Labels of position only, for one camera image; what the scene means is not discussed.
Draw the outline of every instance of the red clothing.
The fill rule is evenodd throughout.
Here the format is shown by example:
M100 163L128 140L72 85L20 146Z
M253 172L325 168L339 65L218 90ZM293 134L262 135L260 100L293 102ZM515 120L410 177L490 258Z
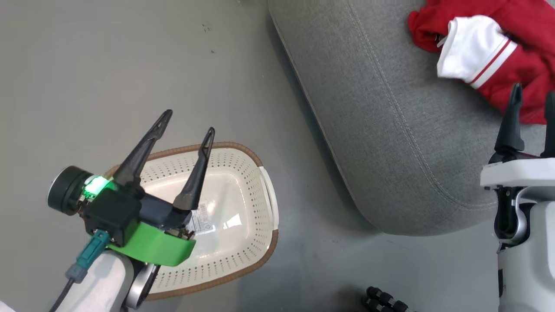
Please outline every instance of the red clothing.
M428 0L408 16L415 45L439 52L437 35L447 36L455 17L485 15L494 19L519 46L478 91L502 112L512 86L522 83L521 122L545 124L547 93L555 89L555 9L545 0Z

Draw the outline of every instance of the gray sofa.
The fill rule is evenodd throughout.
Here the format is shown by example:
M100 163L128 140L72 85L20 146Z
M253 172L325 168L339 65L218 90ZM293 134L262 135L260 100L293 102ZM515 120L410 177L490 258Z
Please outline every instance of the gray sofa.
M436 235L490 220L479 186L501 121L477 92L436 76L413 45L410 1L270 0L291 64L358 209L386 233ZM524 126L538 154L544 128Z

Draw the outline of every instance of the gray floor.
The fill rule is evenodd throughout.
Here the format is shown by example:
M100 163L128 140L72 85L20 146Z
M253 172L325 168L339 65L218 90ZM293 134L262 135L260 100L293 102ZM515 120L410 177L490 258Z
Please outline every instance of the gray floor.
M497 310L491 222L409 238L360 217L264 0L0 0L0 42L0 300L17 311L47 308L86 241L46 206L51 179L104 172L167 108L156 150L212 125L259 155L280 237L258 271L142 311L358 311L369 285L418 311Z

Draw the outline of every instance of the laundry basket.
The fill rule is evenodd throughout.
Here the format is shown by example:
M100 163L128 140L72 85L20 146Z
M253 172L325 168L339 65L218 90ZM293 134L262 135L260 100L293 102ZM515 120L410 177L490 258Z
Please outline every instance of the laundry basket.
M172 202L189 178L199 148L151 154L141 173L145 191ZM274 187L260 159L243 145L214 143L199 207L189 223L196 246L185 262L160 268L147 300L193 293L258 269L274 252L278 223Z

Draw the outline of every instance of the robotic arm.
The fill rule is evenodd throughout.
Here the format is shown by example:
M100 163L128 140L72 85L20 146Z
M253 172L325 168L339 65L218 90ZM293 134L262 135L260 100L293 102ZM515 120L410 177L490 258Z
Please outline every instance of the robotic arm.
M522 153L521 106L516 84L480 185L498 199L499 312L548 312L555 310L555 93L546 100L540 157Z
M210 128L199 158L173 203L146 194L140 173L171 118L166 110L113 174L94 175L65 168L48 192L48 205L67 215L79 214L90 242L65 273L68 283L54 311L120 312L138 309L161 265L177 266L195 246L187 229L197 209L214 141Z

